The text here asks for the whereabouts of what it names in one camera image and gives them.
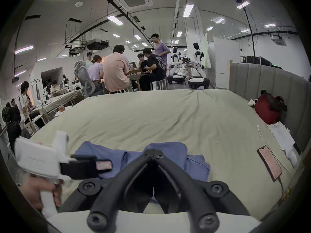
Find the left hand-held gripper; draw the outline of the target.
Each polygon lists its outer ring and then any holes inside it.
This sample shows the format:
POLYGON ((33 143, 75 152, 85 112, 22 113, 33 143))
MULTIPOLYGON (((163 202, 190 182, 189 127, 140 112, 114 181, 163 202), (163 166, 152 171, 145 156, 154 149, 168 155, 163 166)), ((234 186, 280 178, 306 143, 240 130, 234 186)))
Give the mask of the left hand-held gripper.
MULTIPOLYGON (((68 157, 69 137, 57 131, 51 146, 19 137, 15 141, 15 159, 27 175, 46 179, 54 184, 60 181, 97 178, 113 168, 109 159, 96 156, 71 155, 68 157)), ((58 213, 52 192, 41 191, 41 213, 50 218, 58 213)))

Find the person's left hand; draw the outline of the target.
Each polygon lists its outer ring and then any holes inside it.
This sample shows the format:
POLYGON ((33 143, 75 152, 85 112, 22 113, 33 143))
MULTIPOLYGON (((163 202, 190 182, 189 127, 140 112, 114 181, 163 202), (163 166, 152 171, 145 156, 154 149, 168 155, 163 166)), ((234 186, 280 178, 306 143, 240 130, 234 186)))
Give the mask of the person's left hand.
POLYGON ((60 184, 54 184, 46 179, 27 175, 24 183, 19 187, 21 193, 28 202, 38 211, 43 208, 41 201, 41 191, 52 192, 56 207, 62 204, 62 187, 60 184))

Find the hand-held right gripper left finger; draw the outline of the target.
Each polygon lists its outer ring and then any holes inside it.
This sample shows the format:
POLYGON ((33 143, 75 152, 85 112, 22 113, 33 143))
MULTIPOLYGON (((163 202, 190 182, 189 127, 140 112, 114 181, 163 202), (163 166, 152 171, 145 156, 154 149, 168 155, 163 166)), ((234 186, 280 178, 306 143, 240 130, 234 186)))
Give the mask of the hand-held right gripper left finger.
POLYGON ((85 179, 60 207, 60 212, 90 210, 85 222, 90 230, 116 230, 120 204, 130 186, 153 163, 154 149, 147 149, 115 177, 85 179))

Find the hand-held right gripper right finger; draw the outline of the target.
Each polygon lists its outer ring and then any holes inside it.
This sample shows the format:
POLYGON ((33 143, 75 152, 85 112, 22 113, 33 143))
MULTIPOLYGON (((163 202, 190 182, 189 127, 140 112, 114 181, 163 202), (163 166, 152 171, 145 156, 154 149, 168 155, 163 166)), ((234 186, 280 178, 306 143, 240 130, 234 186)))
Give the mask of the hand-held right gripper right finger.
POLYGON ((177 205, 173 208, 188 213, 191 231, 217 231, 220 226, 230 226, 229 219, 221 223, 217 212, 250 218, 245 206, 223 181, 193 179, 159 149, 155 149, 155 166, 156 171, 173 186, 177 196, 177 205))

